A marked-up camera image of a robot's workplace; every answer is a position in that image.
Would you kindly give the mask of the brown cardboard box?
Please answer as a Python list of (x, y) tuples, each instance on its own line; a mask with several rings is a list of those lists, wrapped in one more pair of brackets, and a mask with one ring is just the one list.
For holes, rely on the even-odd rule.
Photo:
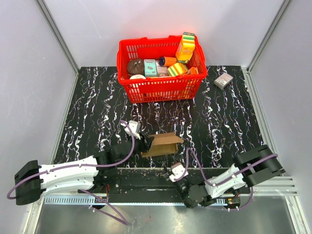
[(142, 153), (142, 157), (173, 155), (178, 152), (178, 145), (184, 140), (174, 132), (151, 135), (154, 137), (148, 152)]

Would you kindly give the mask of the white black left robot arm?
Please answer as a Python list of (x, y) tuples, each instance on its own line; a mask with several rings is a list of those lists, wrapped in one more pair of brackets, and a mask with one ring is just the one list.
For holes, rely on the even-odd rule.
[(150, 150), (154, 137), (140, 135), (131, 140), (123, 140), (96, 156), (53, 165), (39, 165), (37, 160), (27, 162), (14, 176), (12, 189), (18, 206), (39, 200), (43, 195), (73, 190), (93, 190), (100, 193), (106, 182), (101, 176), (110, 173), (131, 156)]

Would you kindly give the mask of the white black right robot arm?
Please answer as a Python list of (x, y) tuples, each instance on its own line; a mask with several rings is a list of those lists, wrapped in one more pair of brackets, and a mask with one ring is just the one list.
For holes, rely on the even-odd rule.
[(253, 186), (285, 173), (277, 157), (268, 145), (259, 146), (235, 156), (231, 167), (216, 177), (207, 179), (203, 169), (199, 167), (204, 179), (199, 184), (192, 184), (188, 179), (189, 163), (178, 162), (170, 168), (167, 180), (175, 185), (187, 208), (211, 206), (227, 192), (232, 193), (233, 197), (225, 199), (225, 208), (229, 211), (239, 210), (240, 202), (235, 199), (241, 188), (248, 187), (253, 196)]

